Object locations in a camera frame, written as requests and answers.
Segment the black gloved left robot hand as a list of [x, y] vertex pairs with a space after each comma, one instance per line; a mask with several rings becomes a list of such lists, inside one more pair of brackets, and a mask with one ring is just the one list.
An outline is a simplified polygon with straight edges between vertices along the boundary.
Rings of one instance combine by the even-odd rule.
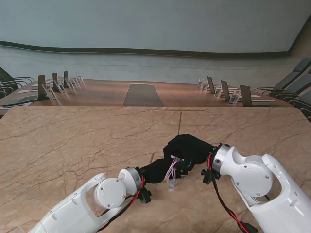
[[173, 172], [173, 175], [170, 174], [168, 178], [169, 180], [174, 178], [182, 179], [193, 169], [195, 165], [193, 160], [180, 159], [177, 157], [157, 159], [152, 163], [139, 168], [139, 172], [144, 177], [146, 183], [161, 183], [166, 179], [165, 177], [167, 176], [167, 172], [171, 168], [171, 165], [175, 159], [178, 160], [173, 166], [175, 172]]

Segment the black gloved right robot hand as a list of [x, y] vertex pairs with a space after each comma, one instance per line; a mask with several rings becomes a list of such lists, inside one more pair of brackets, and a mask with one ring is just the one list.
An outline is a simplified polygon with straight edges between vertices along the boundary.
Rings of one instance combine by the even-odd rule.
[[209, 154], [215, 146], [189, 134], [181, 134], [169, 141], [163, 148], [165, 159], [170, 159], [171, 155], [180, 158], [180, 167], [191, 170], [194, 165], [207, 161]]

